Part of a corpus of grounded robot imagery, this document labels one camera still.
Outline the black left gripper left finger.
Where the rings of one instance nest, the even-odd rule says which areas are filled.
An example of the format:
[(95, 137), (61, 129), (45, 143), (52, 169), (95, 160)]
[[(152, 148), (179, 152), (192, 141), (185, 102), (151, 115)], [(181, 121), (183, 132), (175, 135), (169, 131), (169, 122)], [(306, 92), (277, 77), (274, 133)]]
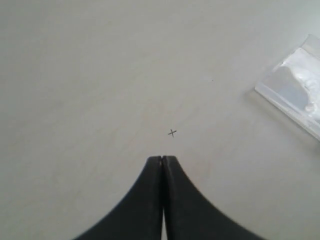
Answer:
[(160, 240), (162, 157), (152, 156), (123, 199), (77, 240)]

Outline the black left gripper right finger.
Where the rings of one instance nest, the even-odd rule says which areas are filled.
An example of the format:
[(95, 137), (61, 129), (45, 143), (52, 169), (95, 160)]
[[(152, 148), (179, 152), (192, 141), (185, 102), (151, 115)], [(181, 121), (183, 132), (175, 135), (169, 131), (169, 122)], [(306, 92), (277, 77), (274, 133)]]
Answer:
[(195, 187), (175, 156), (162, 157), (168, 240), (261, 240), (219, 211)]

